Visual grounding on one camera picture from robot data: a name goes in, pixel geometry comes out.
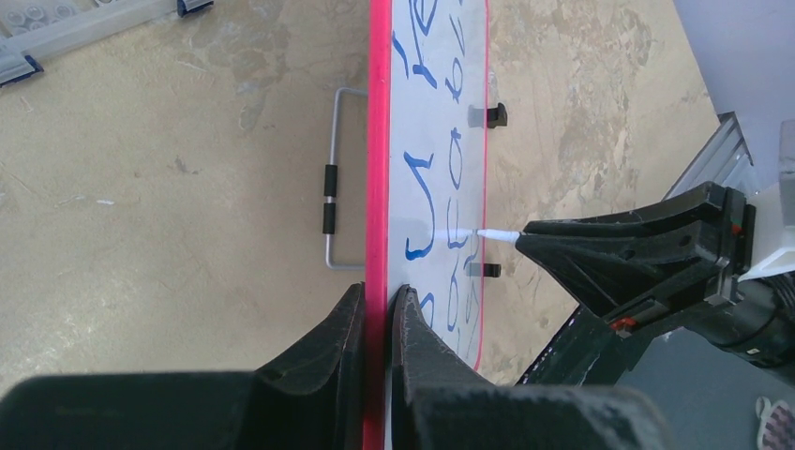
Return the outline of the white blue whiteboard marker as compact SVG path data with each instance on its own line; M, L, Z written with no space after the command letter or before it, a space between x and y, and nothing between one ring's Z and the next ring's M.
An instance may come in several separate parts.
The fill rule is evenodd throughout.
M497 230L497 229L481 229L476 232L479 237L488 240L507 242L515 244L516 241L523 235L522 232Z

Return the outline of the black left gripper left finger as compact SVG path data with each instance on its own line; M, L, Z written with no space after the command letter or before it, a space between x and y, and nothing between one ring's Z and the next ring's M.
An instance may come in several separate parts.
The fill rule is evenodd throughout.
M1 401L5 449L358 449L364 287L252 371L35 377Z

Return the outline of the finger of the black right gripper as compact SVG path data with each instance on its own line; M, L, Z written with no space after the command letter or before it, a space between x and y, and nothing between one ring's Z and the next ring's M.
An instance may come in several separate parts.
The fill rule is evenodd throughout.
M705 182L623 213L531 221L515 248L600 319L663 319L728 265L730 190Z

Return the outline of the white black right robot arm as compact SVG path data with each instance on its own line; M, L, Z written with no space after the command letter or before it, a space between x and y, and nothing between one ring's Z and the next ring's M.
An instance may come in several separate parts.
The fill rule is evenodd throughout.
M750 278L758 210L705 182L626 212L536 220L515 247L618 338L688 329L759 368L794 360L794 288Z

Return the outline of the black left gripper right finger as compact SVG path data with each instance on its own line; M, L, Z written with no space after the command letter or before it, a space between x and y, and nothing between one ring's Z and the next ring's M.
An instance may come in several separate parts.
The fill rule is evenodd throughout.
M417 292L394 297L389 441L394 449L671 449L661 414L618 387L500 386L426 324Z

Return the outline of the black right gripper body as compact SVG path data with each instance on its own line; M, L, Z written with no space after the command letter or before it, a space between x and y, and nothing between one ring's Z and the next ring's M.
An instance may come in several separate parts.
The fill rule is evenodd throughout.
M653 273L650 286L609 312L609 328L620 338L659 336L737 304L754 212L735 188L697 186L616 214L632 238L621 254Z

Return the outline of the pink framed whiteboard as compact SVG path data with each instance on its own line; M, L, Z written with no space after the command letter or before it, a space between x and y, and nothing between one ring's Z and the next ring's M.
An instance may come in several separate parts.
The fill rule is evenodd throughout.
M484 328L488 3L370 5L364 447L388 444L389 308L417 291L431 330L478 368Z

